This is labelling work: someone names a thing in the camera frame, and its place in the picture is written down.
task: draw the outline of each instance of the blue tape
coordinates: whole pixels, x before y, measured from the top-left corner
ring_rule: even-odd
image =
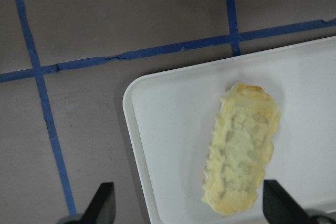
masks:
[[[231,41],[232,55],[238,56],[240,55],[240,48],[239,48],[238,21],[237,21],[235,0],[226,0],[226,10],[229,23],[229,31],[232,40]]]
[[[314,30],[320,28],[327,28],[336,26],[336,19],[330,21],[313,20],[309,22],[301,22],[291,25],[284,25],[266,29],[260,29],[256,31],[247,31],[239,34],[240,41],[247,41],[253,39],[261,39],[271,36],[284,35],[290,33],[298,33],[300,31]]]
[[[175,43],[170,45],[152,47],[140,49],[138,51],[129,51],[116,56],[111,57],[94,57],[88,59],[68,61],[64,63],[58,63],[56,65],[44,66],[41,68],[42,74],[56,73],[61,70],[80,69],[91,66],[101,65],[111,60],[134,60],[139,58],[146,58],[151,56],[158,56],[164,54],[171,54],[183,50],[192,50],[197,48],[205,48],[211,46],[217,46],[222,44],[228,44],[231,42],[230,35],[223,35],[205,39],[191,40],[181,43]]]
[[[54,156],[55,156],[55,160],[56,160],[56,164],[58,168],[58,173],[59,173],[60,180],[62,183],[69,214],[75,215],[76,214],[75,203],[74,203],[74,199],[72,196],[70,182],[68,179],[61,147],[60,147],[58,136],[56,133],[54,119],[51,113],[46,84],[44,82],[43,74],[41,72],[40,62],[39,62],[38,55],[36,52],[34,39],[30,32],[28,21],[27,21],[25,2],[24,0],[15,0],[15,2],[16,2],[17,11],[19,14],[19,19],[20,19],[23,35],[25,38],[26,47],[28,49],[30,60],[32,62],[31,63],[31,65],[33,66],[32,71],[35,76],[38,92],[40,95],[43,115],[46,121],[51,146],[53,148],[52,151],[54,152]]]
[[[34,77],[32,69],[0,74],[0,83]]]

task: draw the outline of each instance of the white tray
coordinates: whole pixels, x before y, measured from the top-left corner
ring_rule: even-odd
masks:
[[[152,223],[266,223],[255,206],[222,218],[201,202],[219,98],[234,82],[263,87],[282,117],[266,178],[304,208],[336,210],[336,36],[142,76],[123,109]]]

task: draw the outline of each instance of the gray floor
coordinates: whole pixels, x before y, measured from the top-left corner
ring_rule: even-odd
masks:
[[[14,0],[0,0],[0,73],[32,68]],[[229,33],[225,0],[25,0],[42,66]],[[238,30],[336,18],[336,0],[236,0]],[[243,54],[336,35],[336,26],[245,41]],[[121,101],[135,78],[232,56],[230,45],[45,75],[78,213],[113,181],[116,224],[149,223]],[[0,221],[67,216],[34,78],[0,83]]]

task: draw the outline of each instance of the golden crust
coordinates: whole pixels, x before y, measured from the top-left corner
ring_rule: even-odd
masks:
[[[204,168],[202,201],[228,216],[251,208],[273,153],[280,111],[261,87],[236,83],[221,97]]]

